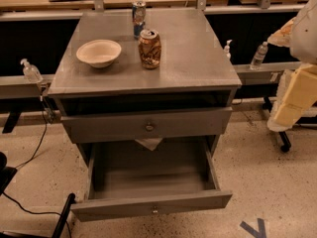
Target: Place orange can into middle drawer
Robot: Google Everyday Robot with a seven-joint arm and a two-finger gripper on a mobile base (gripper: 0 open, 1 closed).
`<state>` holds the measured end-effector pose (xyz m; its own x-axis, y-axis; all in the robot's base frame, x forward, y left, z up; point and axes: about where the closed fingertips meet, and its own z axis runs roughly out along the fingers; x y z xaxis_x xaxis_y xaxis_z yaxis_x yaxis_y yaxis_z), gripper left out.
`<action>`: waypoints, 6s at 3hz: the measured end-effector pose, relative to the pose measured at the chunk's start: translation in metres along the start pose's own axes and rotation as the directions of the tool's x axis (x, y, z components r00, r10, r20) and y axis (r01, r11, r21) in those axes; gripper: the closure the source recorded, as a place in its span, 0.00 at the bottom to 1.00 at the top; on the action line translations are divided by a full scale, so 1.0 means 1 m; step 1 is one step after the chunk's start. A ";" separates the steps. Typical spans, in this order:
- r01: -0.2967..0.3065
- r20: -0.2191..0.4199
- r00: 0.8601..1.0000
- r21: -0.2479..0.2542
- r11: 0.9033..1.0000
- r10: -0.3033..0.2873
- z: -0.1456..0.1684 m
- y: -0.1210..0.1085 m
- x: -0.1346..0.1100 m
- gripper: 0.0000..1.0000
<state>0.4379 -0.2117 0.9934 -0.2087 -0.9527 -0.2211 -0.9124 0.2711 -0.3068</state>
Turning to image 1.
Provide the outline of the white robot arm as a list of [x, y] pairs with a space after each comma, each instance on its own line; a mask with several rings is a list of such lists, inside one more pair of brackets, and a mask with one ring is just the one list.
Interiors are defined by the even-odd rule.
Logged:
[[301, 61], [294, 72], [286, 70], [282, 75], [267, 121], [271, 131], [281, 132], [290, 129], [317, 101], [317, 0], [309, 0], [267, 41], [290, 48], [290, 54]]

